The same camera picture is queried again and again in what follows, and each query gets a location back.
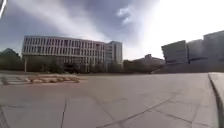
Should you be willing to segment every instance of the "white building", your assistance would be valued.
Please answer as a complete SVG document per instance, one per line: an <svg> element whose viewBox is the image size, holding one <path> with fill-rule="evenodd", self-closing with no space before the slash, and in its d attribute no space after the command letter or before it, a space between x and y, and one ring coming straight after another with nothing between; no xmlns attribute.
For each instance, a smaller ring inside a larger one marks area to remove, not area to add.
<svg viewBox="0 0 224 128"><path fill-rule="evenodd" d="M23 57L55 57L58 62L96 65L112 61L122 64L122 43L104 43L65 37L25 36Z"/></svg>

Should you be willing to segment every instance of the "low building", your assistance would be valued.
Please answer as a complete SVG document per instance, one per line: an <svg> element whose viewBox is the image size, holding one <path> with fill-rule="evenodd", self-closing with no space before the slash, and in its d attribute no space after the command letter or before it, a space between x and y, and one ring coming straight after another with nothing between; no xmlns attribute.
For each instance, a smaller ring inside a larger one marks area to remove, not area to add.
<svg viewBox="0 0 224 128"><path fill-rule="evenodd" d="M151 54L148 54L144 58L137 59L134 61L140 61L145 66L160 66L165 64L165 61L163 59L152 57Z"/></svg>
<svg viewBox="0 0 224 128"><path fill-rule="evenodd" d="M97 65L116 62L122 64L122 43L83 40L67 37L25 36L22 56L55 58L60 65L74 63Z"/></svg>
<svg viewBox="0 0 224 128"><path fill-rule="evenodd" d="M162 46L166 64L188 63L188 49L185 40Z"/></svg>

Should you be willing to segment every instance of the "window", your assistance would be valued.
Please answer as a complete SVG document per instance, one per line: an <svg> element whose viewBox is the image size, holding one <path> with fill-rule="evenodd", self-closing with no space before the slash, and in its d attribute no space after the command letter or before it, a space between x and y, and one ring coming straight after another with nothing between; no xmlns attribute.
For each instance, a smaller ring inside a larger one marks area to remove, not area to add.
<svg viewBox="0 0 224 128"><path fill-rule="evenodd" d="M74 43L75 43L75 41L72 41L72 47L74 47Z"/></svg>
<svg viewBox="0 0 224 128"><path fill-rule="evenodd" d="M64 41L64 46L68 46L68 40Z"/></svg>
<svg viewBox="0 0 224 128"><path fill-rule="evenodd" d="M69 40L69 47L71 47L72 46L72 41L71 40Z"/></svg>
<svg viewBox="0 0 224 128"><path fill-rule="evenodd" d="M41 47L37 47L37 53L41 53Z"/></svg>

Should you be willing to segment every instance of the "cloud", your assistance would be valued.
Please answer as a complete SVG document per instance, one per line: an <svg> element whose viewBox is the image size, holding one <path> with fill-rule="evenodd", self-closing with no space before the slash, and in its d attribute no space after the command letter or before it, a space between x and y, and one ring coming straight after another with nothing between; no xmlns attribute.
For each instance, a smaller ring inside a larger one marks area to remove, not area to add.
<svg viewBox="0 0 224 128"><path fill-rule="evenodd" d="M67 36L101 41L109 40L98 31L89 18L88 12L80 4L70 6L68 11L63 0L13 0L13 3L42 22L54 26Z"/></svg>

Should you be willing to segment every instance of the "curb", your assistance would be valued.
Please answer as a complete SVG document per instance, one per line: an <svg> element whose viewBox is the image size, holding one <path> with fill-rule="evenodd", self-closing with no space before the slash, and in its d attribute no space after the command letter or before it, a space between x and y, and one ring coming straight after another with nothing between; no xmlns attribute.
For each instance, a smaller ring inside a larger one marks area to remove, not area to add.
<svg viewBox="0 0 224 128"><path fill-rule="evenodd" d="M69 75L37 75L30 76L25 79L29 83L59 83L59 82L74 82L79 83L82 78L77 76L69 76Z"/></svg>
<svg viewBox="0 0 224 128"><path fill-rule="evenodd" d="M212 85L212 89L213 89L215 97L216 97L216 103L217 103L217 109L218 109L218 119L219 119L219 128L224 128L224 107L223 107L224 97L222 97L222 94L221 94L221 93L224 93L224 92L222 92L222 89L220 89L219 85L215 84L215 82L212 80L212 77L210 75L211 74L208 74L208 78L209 78L209 81Z"/></svg>

